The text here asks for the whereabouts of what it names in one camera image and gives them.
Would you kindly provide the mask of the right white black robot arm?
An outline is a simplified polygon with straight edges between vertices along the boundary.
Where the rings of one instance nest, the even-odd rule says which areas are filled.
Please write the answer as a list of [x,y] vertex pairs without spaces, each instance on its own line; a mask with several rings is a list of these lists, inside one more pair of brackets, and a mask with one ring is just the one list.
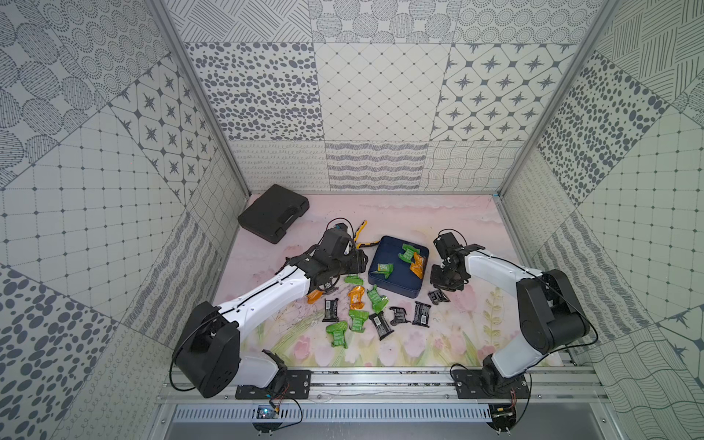
[[434,287],[456,292],[470,279],[479,278],[517,300],[520,333],[483,361],[482,379],[487,385],[518,380],[550,355],[579,348],[579,339],[589,334],[599,339],[563,271],[525,268],[491,255],[481,245],[462,245],[452,230],[442,231],[434,247],[442,260],[432,267]]

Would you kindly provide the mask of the green snack packet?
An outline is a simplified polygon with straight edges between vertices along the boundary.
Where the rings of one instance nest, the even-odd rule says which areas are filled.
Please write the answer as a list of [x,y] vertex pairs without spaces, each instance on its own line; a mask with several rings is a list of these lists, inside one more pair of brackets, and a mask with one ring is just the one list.
[[362,334],[365,331],[365,323],[369,320],[369,313],[363,310],[350,310],[348,316],[350,318],[349,329],[354,333]]
[[413,245],[408,243],[404,243],[401,246],[401,253],[398,254],[398,258],[403,262],[412,264],[415,262],[415,257],[420,255],[420,252],[421,250],[417,247],[414,247]]
[[326,333],[331,337],[331,346],[333,348],[348,348],[346,340],[346,331],[348,325],[345,322],[337,322],[326,327]]
[[372,288],[367,291],[367,295],[370,299],[372,310],[376,314],[382,312],[389,303],[388,297],[379,293],[377,285],[373,285]]
[[364,284],[364,280],[357,275],[348,275],[344,278],[344,283],[362,286]]
[[394,266],[391,263],[379,263],[377,269],[372,271],[373,274],[381,275],[385,279],[390,278],[394,271]]

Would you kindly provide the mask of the small black cookie packet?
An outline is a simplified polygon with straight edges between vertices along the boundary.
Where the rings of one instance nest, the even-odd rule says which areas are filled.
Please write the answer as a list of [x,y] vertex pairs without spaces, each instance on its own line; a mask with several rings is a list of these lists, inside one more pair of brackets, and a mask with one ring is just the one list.
[[410,320],[407,316],[407,311],[400,306],[392,306],[390,308],[392,312],[392,320],[390,321],[391,326],[399,326],[402,324],[410,324]]

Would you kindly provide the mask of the orange snack packet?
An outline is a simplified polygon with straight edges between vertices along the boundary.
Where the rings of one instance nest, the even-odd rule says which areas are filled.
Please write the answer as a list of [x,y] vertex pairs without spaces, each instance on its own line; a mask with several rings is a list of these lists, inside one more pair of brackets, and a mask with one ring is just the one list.
[[426,259],[420,253],[414,253],[412,263],[410,264],[410,271],[412,271],[419,280],[423,280],[425,276],[425,264]]
[[325,293],[324,293],[323,291],[314,290],[314,291],[312,291],[311,293],[308,293],[308,295],[306,295],[306,302],[307,302],[308,304],[315,304],[315,303],[316,303],[317,301],[319,301],[324,295],[325,295]]
[[365,306],[363,299],[364,295],[366,293],[366,289],[361,286],[355,286],[352,288],[349,293],[348,293],[348,299],[349,299],[349,309],[350,310],[362,310]]

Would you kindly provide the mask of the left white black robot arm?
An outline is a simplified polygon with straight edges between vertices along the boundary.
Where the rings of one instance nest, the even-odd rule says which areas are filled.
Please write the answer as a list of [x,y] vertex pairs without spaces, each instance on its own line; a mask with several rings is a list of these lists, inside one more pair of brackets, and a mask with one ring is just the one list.
[[267,282],[234,300],[220,305],[205,301],[192,310],[170,365],[202,397],[212,398],[230,385],[253,387],[271,397],[284,394],[289,373],[281,358],[265,349],[243,354],[241,342],[288,304],[365,271],[369,258],[357,246],[352,223],[336,220],[315,245],[288,258]]

